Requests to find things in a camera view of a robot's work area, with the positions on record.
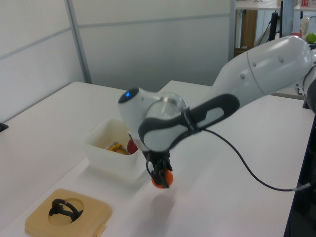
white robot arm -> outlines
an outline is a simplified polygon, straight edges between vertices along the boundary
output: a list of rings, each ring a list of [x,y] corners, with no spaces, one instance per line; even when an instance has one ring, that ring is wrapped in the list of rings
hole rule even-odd
[[[302,88],[316,110],[316,81],[310,73],[316,51],[296,36],[280,38],[251,49],[227,63],[210,92],[198,105],[186,108],[174,93],[135,88],[121,96],[118,108],[131,137],[151,162],[156,184],[168,188],[161,170],[172,170],[169,150],[189,135],[232,115],[242,106],[285,87]]]

white plastic bin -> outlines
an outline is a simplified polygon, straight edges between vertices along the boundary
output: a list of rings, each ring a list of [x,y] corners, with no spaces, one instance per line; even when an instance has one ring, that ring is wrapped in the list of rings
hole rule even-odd
[[[131,155],[105,150],[113,142],[127,148],[128,131],[123,121],[110,119],[85,135],[81,143],[91,166],[128,180],[137,180],[146,169],[146,160],[140,149]]]

red ball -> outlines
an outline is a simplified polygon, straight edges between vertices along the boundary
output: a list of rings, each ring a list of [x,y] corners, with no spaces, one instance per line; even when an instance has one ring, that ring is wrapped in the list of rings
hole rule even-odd
[[[134,143],[132,139],[128,141],[127,150],[130,154],[134,154],[138,150],[136,144]]]

white bottle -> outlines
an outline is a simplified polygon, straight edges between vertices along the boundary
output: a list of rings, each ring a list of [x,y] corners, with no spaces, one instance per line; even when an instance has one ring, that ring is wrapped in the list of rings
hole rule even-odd
[[[308,34],[308,26],[310,25],[310,19],[308,18],[308,14],[304,15],[304,18],[301,20],[300,33],[303,36],[303,39],[306,40],[306,36]]]

orange ball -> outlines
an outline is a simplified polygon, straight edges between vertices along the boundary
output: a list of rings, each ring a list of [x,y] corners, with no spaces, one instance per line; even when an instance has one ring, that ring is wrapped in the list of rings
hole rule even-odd
[[[166,180],[167,180],[167,183],[168,183],[168,185],[170,186],[171,184],[172,184],[172,181],[173,181],[173,174],[172,174],[172,172],[170,171],[170,170],[166,170]],[[159,189],[162,189],[163,187],[162,187],[162,185],[157,185],[155,182],[154,182],[154,180],[152,179],[152,183],[153,183],[153,185],[155,186],[155,187],[157,187],[157,188],[159,188]]]

